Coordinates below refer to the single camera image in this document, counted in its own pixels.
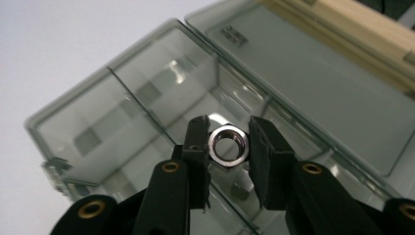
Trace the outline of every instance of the brass insert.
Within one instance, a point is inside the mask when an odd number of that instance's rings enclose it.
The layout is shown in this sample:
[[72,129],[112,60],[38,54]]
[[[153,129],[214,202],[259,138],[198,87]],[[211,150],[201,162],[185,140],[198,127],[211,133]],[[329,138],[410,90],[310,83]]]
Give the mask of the brass insert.
[[92,218],[103,212],[105,203],[102,200],[95,200],[82,206],[78,211],[78,216],[81,218]]
[[162,170],[167,173],[172,173],[180,168],[180,165],[175,162],[166,163],[162,166]]
[[415,205],[401,204],[399,205],[400,211],[412,220],[415,220]]
[[317,164],[303,164],[302,169],[312,174],[320,174],[323,172],[323,169]]

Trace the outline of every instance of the plastic storage box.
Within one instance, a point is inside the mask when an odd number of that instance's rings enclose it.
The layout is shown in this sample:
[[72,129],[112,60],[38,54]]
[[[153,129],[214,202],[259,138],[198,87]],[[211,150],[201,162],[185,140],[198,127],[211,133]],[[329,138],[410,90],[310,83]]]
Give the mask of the plastic storage box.
[[[370,38],[352,26],[337,40],[336,24],[324,22],[333,16],[312,15],[324,7],[336,13],[327,1],[233,0],[156,29],[27,121],[54,187],[72,200],[121,202],[147,187],[190,119],[248,131],[258,116],[355,199],[378,209],[390,197],[415,199],[411,52],[398,63],[358,49]],[[232,155],[233,145],[221,151]],[[191,211],[192,234],[287,233],[282,212],[259,208],[248,170],[210,165],[211,210]]]

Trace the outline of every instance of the box lid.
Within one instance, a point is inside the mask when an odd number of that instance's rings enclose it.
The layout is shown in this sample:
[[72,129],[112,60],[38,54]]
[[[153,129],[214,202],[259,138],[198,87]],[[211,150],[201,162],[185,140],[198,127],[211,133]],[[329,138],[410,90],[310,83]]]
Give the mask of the box lid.
[[392,173],[414,134],[413,32],[352,1],[226,1],[187,23],[335,148]]

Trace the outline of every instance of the metal nut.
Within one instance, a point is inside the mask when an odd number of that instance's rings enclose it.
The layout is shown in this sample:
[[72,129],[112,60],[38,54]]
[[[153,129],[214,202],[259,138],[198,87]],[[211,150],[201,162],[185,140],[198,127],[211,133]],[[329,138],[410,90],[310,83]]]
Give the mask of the metal nut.
[[[215,146],[221,139],[232,139],[238,145],[238,156],[234,160],[226,160],[216,153]],[[210,156],[222,166],[232,167],[243,162],[250,151],[247,134],[233,125],[223,125],[213,131],[208,139]]]

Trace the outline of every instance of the white background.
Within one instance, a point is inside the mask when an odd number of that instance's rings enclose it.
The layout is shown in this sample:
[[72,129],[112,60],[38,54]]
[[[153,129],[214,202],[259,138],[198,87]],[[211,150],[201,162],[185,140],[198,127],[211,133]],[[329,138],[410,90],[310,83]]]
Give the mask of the white background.
[[158,25],[212,2],[0,2],[0,234],[48,234],[70,206],[24,121]]

